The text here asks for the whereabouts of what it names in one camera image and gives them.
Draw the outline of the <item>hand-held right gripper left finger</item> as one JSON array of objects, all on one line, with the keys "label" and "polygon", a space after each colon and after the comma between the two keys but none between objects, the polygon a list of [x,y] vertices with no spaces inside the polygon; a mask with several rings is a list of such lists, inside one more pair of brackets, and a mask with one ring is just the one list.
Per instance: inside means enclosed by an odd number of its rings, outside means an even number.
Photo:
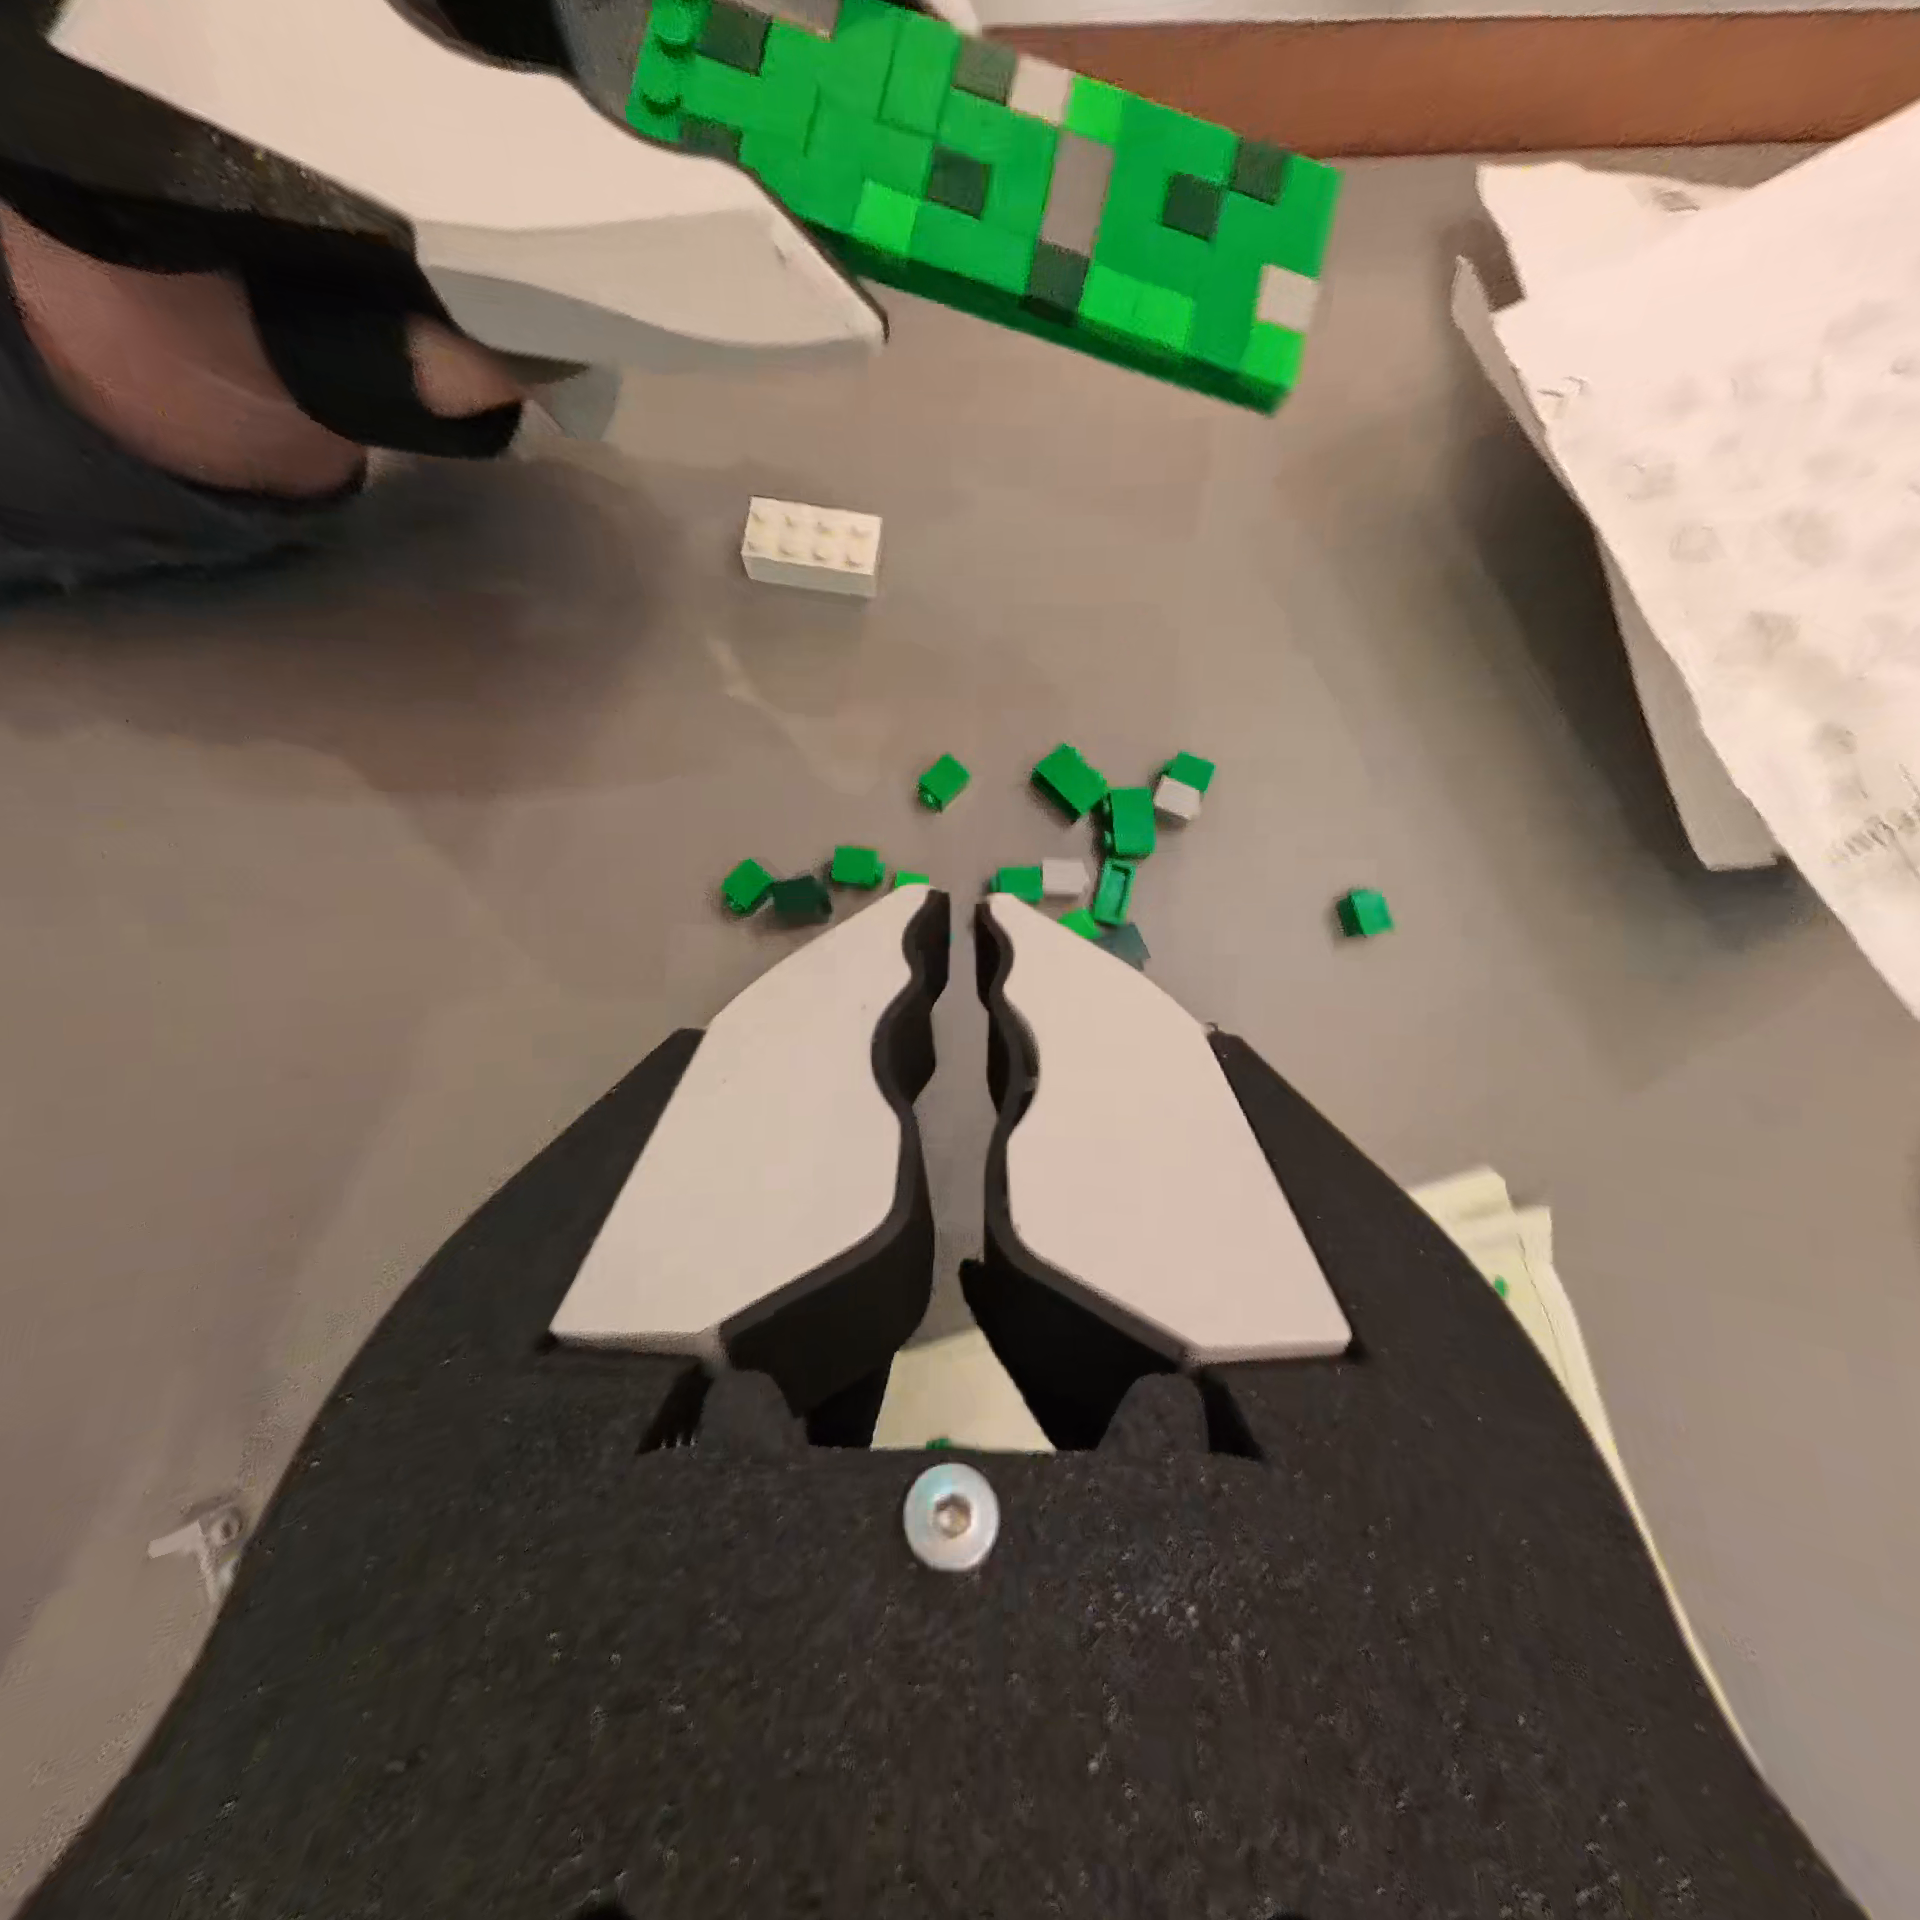
[{"label": "hand-held right gripper left finger", "polygon": [[932,1289],[916,1097],[950,949],[949,894],[895,887],[690,1037],[551,1338],[768,1375],[814,1445],[867,1449]]}]

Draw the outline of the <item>dark wooden table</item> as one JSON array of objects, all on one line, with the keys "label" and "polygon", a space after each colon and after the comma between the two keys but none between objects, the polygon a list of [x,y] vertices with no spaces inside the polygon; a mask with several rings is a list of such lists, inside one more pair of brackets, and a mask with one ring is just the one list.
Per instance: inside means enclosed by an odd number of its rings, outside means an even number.
[{"label": "dark wooden table", "polygon": [[1318,160],[1834,141],[1918,96],[1911,6],[1035,24],[991,37]]}]

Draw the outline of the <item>small white bracket piece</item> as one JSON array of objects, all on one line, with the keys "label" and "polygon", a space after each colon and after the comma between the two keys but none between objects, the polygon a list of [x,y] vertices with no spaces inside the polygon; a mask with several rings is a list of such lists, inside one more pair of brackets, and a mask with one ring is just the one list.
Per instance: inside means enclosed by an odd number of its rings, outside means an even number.
[{"label": "small white bracket piece", "polygon": [[197,1504],[178,1527],[149,1539],[146,1559],[189,1561],[208,1597],[219,1611],[234,1591],[237,1563],[250,1543],[250,1513],[234,1498],[208,1498]]}]

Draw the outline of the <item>white rectangular brick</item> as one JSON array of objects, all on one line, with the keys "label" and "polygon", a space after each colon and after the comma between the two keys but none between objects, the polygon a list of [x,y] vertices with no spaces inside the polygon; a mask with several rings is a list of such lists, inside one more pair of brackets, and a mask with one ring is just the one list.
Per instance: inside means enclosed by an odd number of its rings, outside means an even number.
[{"label": "white rectangular brick", "polygon": [[870,600],[880,583],[882,517],[751,495],[738,558],[756,584]]}]

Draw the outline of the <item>person's left hand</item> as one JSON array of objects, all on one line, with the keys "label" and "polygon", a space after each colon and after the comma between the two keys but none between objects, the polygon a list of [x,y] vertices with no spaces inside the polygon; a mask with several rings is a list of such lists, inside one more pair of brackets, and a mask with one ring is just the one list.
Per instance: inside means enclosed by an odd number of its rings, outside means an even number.
[{"label": "person's left hand", "polygon": [[373,450],[487,458],[523,387],[435,314],[315,280],[151,271],[5,206],[6,293],[55,393],[194,488],[277,502],[356,488]]}]

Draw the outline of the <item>person's left forearm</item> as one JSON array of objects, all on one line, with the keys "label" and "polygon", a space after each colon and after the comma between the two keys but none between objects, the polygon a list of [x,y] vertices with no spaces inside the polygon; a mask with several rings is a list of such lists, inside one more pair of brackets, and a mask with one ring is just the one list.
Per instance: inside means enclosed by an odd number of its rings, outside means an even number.
[{"label": "person's left forearm", "polygon": [[3,274],[3,591],[247,568],[322,535],[367,469],[311,495],[202,486],[115,442],[59,393]]}]

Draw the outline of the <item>white paper sheets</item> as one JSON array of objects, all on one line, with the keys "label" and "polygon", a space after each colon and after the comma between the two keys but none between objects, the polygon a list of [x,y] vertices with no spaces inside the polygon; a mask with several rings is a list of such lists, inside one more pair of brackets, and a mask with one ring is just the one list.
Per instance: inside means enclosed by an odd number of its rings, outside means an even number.
[{"label": "white paper sheets", "polygon": [[1695,859],[1918,1009],[1918,106],[1757,184],[1483,161],[1452,307],[1583,512]]}]

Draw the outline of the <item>pile of small bricks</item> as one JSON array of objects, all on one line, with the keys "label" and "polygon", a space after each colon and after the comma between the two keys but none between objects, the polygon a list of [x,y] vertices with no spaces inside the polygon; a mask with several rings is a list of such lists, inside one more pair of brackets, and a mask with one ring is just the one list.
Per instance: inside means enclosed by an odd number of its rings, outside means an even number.
[{"label": "pile of small bricks", "polygon": [[[1174,751],[1147,782],[1115,783],[1071,742],[1059,742],[1035,761],[1028,783],[1068,824],[1088,829],[1093,857],[1002,863],[982,891],[1053,909],[1071,934],[1144,969],[1150,949],[1133,914],[1140,866],[1156,851],[1164,826],[1199,818],[1213,779],[1208,757]],[[930,875],[900,869],[876,847],[837,846],[821,869],[788,875],[748,854],[720,878],[716,899],[735,920],[768,914],[781,928],[815,928],[844,898],[923,887]]]}]

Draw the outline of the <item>green brick plate assembly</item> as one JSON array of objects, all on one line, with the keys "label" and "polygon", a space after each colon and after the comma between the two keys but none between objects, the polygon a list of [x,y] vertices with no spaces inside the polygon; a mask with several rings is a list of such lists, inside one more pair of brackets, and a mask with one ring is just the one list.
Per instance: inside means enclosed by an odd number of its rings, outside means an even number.
[{"label": "green brick plate assembly", "polygon": [[630,128],[750,174],[845,270],[1270,416],[1336,170],[904,3],[644,3]]}]

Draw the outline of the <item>grey desk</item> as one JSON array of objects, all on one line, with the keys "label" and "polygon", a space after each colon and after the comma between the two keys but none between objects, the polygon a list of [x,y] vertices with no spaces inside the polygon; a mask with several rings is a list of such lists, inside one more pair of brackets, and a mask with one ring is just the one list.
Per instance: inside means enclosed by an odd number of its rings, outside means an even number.
[{"label": "grey desk", "polygon": [[[1514,295],[1477,170],[1342,165],[1270,419],[898,299],[870,362],[638,377],[290,567],[5,608],[5,1915],[204,1641],[151,1536],[256,1513],[444,1239],[800,943],[720,875],[968,896],[1075,843],[1061,739],[1215,763],[1156,981],[1404,1183],[1550,1209],[1748,1742],[1916,1915],[1916,1018],[1796,870],[1695,863],[1452,318],[1461,258]],[[751,583],[751,495],[882,517],[876,595]]]}]

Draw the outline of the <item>open instruction booklet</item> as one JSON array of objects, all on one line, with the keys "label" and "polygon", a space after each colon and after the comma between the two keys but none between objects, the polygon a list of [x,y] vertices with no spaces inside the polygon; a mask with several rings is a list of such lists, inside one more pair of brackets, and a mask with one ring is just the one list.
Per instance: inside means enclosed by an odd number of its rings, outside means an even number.
[{"label": "open instruction booklet", "polygon": [[[1468,1167],[1447,1178],[1411,1189],[1412,1201],[1477,1265],[1544,1359],[1573,1402],[1588,1437],[1616,1479],[1619,1493],[1661,1582],[1670,1615],[1715,1704],[1732,1727],[1735,1706],[1712,1667],[1680,1591],[1667,1569],[1645,1510],[1620,1456],[1614,1423],[1602,1402],[1594,1357],[1576,1310],[1551,1261],[1551,1213],[1517,1206],[1492,1167]],[[971,1449],[1039,1456],[1051,1441],[1010,1373],[978,1327],[932,1337],[895,1355],[880,1398],[876,1451]]]}]

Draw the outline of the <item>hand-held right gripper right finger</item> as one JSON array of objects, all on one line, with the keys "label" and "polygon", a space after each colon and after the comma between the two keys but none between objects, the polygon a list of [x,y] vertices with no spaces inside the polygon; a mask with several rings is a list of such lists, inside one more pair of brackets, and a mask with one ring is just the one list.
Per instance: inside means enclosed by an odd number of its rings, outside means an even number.
[{"label": "hand-held right gripper right finger", "polygon": [[984,896],[973,933],[994,1121],[963,1290],[1050,1445],[1091,1451],[1150,1375],[1343,1357],[1222,1037],[1035,905]]}]

